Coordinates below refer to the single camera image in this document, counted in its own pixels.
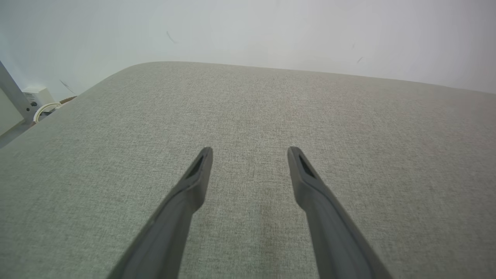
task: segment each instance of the mattress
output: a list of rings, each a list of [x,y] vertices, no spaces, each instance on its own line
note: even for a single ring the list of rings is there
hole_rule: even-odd
[[[298,146],[395,278],[496,277],[496,95],[310,71],[126,68],[0,149],[0,277],[105,278],[205,146],[181,278],[317,278]]]

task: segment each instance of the white power outlet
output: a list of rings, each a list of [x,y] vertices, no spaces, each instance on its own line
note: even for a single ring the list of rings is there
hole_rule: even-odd
[[[49,103],[55,103],[53,97],[48,92],[46,88],[36,88],[36,87],[28,87],[22,91],[28,102],[33,105],[36,103],[36,107],[41,107],[43,105]]]

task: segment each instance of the black plastic arm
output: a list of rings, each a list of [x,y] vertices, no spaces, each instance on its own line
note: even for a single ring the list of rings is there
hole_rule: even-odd
[[[109,275],[177,278],[191,217],[205,200],[213,151],[205,147],[124,253]]]
[[[320,278],[391,278],[301,149],[290,147],[288,161],[296,202],[307,214]]]

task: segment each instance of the white wall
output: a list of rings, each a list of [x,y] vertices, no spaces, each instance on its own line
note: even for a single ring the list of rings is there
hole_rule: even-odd
[[[495,0],[1,0],[0,60],[54,98],[149,61],[315,70],[496,93]]]

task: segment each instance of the fabric texture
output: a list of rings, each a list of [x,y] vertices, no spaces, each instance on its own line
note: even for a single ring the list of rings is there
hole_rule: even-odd
[[[181,278],[316,278],[300,147],[395,278],[496,277],[496,95],[202,63],[124,69],[0,149],[0,277],[105,278],[204,146]]]

